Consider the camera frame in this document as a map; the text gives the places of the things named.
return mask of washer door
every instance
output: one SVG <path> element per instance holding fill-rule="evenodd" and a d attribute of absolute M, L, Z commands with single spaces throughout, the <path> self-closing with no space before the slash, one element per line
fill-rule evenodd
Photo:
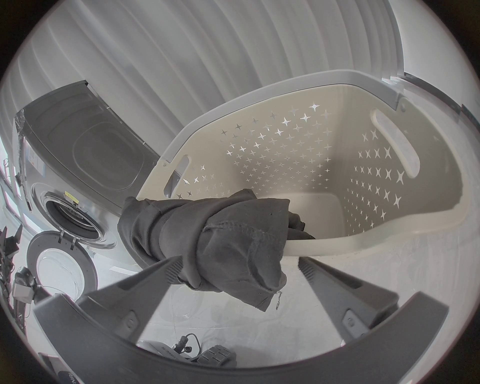
<path fill-rule="evenodd" d="M 38 233 L 28 245 L 27 267 L 50 294 L 65 293 L 77 300 L 97 289 L 95 266 L 87 251 L 67 234 Z"/>

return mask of wire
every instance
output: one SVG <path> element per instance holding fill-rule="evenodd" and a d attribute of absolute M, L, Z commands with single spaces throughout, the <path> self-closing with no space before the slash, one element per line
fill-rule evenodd
<path fill-rule="evenodd" d="M 197 340 L 197 345 L 198 345 L 198 353 L 197 353 L 197 356 L 195 356 L 195 357 L 192 357 L 192 358 L 190 359 L 190 360 L 193 360 L 193 359 L 196 359 L 196 358 L 198 358 L 198 357 L 201 355 L 201 353 L 202 353 L 202 347 L 201 347 L 201 345 L 200 345 L 200 341 L 198 341 L 198 337 L 197 337 L 197 335 L 196 335 L 195 333 L 189 333 L 188 335 L 185 335 L 185 337 L 188 337 L 188 336 L 194 336 L 194 337 L 195 337 L 195 339 Z"/>

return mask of front-load washer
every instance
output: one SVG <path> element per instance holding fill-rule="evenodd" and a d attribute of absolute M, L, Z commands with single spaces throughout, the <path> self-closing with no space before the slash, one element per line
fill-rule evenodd
<path fill-rule="evenodd" d="M 37 234 L 28 247 L 27 266 L 34 275 L 39 269 L 68 269 L 76 296 L 96 286 L 86 248 L 135 264 L 117 223 L 123 201 L 138 194 L 158 155 L 86 81 L 28 104 L 14 125 L 14 161 L 25 204 L 52 229 Z"/>

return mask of basket handle hole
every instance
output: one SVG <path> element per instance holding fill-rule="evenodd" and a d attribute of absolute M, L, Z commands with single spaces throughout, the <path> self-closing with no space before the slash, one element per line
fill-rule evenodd
<path fill-rule="evenodd" d="M 168 182 L 163 190 L 163 194 L 165 195 L 165 197 L 167 198 L 172 197 L 189 163 L 190 163 L 190 159 L 188 158 L 187 155 L 181 158 L 180 162 L 175 167 L 175 170 L 170 175 L 170 178 L 168 179 Z"/>
<path fill-rule="evenodd" d="M 420 172 L 420 158 L 400 128 L 379 109 L 372 109 L 370 117 L 373 125 L 395 150 L 407 175 L 411 179 L 417 177 Z"/>

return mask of laundry basket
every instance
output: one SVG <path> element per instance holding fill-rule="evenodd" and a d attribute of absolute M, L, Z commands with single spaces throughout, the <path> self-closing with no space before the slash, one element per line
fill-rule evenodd
<path fill-rule="evenodd" d="M 137 198 L 197 200 L 243 188 L 290 199 L 316 237 L 287 241 L 284 256 L 377 249 L 457 225 L 468 208 L 458 156 L 436 124 L 356 71 L 286 80 L 197 118 Z"/>

